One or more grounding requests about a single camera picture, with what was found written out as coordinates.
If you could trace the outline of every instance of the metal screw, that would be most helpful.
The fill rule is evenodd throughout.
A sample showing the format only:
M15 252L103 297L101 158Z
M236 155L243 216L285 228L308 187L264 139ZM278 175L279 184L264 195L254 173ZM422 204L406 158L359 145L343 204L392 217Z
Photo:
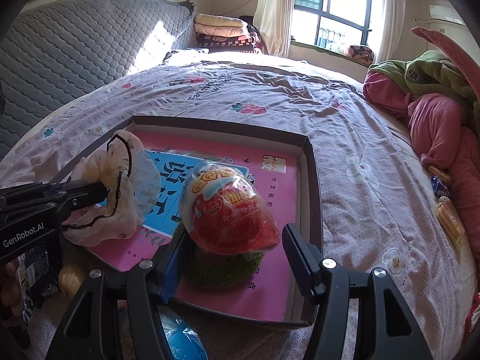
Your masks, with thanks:
M142 261L140 261L140 268L142 269L148 269L148 268L151 268L153 267L153 261L151 259L144 259Z
M322 261L322 264L325 268L329 269L335 268L337 266L337 263L333 259L324 259Z
M102 276L102 271L99 269L92 269L90 273L88 274L92 279L97 279L100 276Z
M385 276L387 276L387 272L385 272L385 270L382 268L375 268L373 270L373 274L378 278L384 278Z

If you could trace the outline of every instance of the dark blue snack wrapper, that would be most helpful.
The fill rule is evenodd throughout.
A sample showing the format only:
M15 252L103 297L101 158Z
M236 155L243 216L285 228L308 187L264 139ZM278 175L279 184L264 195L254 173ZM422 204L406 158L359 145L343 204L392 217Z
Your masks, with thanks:
M442 196L450 198L450 192L448 191L447 186L438 178L438 176L431 177L431 187L433 188L433 193L438 199Z

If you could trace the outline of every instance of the human hand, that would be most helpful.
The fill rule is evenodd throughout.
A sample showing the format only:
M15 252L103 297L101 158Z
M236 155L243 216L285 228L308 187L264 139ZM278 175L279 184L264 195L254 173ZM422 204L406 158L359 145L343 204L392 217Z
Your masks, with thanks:
M20 262L14 259L0 266L0 305L10 307L12 314L18 317L23 312L23 299L17 269Z

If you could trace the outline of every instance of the gray quilted headboard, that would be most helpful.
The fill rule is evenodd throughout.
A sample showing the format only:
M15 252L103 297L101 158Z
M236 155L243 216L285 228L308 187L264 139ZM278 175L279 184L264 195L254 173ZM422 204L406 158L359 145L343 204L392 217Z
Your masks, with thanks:
M59 0L19 15L0 43L0 160L62 105L186 48L193 18L193 4L165 0Z

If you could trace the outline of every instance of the green plush base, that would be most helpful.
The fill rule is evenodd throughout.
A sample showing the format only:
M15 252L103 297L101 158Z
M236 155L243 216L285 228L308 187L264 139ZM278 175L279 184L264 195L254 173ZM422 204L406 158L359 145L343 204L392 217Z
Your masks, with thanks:
M246 281L260 266L263 253L246 260L241 254L232 256L228 262L205 264L195 259L183 271L192 284L203 288L229 288Z

